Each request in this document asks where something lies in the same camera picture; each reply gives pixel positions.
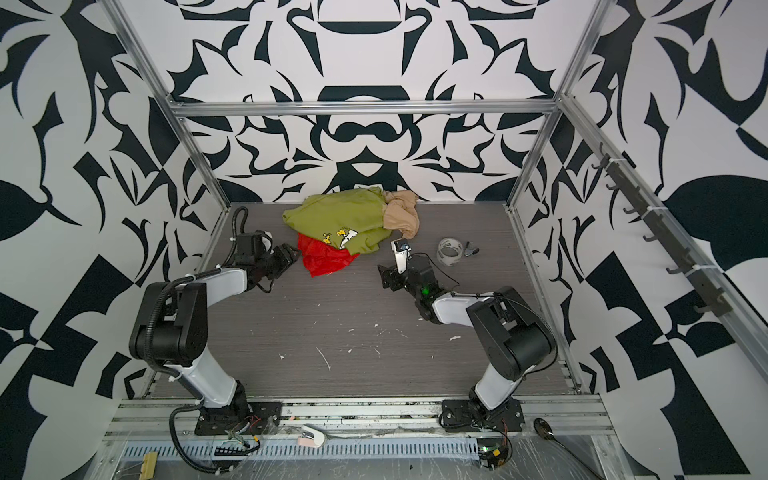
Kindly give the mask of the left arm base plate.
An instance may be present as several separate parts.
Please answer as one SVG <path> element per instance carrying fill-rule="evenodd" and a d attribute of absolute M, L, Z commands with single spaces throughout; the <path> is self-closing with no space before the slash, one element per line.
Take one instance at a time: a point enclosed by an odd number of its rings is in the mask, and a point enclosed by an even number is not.
<path fill-rule="evenodd" d="M 230 431 L 243 435 L 266 434 L 280 425 L 282 407 L 279 401 L 257 401 L 250 402 L 244 410 L 202 408 L 194 433 L 198 436 L 226 436 Z"/>

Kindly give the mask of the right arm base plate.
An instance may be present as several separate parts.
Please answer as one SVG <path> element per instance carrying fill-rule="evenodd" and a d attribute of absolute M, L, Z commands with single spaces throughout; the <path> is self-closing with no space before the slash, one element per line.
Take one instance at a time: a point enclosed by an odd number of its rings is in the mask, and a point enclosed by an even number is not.
<path fill-rule="evenodd" d="M 486 409 L 479 400 L 460 399 L 442 401 L 438 423 L 447 432 L 521 432 L 526 420 L 520 402 L 513 398 L 492 410 Z"/>

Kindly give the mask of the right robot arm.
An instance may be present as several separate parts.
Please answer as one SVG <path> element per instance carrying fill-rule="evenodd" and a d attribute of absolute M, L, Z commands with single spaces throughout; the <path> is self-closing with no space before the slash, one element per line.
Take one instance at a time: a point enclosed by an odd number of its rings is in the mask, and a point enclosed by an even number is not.
<path fill-rule="evenodd" d="M 433 263 L 423 255 L 377 270 L 383 288 L 413 297 L 422 319 L 474 330 L 488 359 L 470 394 L 482 411 L 510 400 L 524 377 L 556 354 L 557 342 L 546 322 L 512 287 L 483 294 L 450 291 L 439 284 Z"/>

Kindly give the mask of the red cloth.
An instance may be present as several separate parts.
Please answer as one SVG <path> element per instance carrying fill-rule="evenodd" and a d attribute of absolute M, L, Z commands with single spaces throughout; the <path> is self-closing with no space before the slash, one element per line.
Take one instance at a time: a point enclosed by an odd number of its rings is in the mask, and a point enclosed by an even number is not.
<path fill-rule="evenodd" d="M 312 278 L 341 271 L 358 258 L 358 254 L 352 255 L 346 249 L 336 249 L 301 233 L 298 234 L 297 247 L 302 254 L 303 265 Z"/>

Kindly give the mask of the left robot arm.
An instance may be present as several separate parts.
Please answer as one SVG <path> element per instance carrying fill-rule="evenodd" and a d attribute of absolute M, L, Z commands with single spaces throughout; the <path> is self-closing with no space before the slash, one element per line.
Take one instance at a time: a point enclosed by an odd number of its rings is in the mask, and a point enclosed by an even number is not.
<path fill-rule="evenodd" d="M 208 347 L 208 309 L 254 288 L 269 293 L 301 257 L 263 231 L 238 234 L 224 263 L 201 273 L 150 284 L 129 339 L 129 352 L 180 383 L 207 410 L 248 409 L 244 387 Z"/>

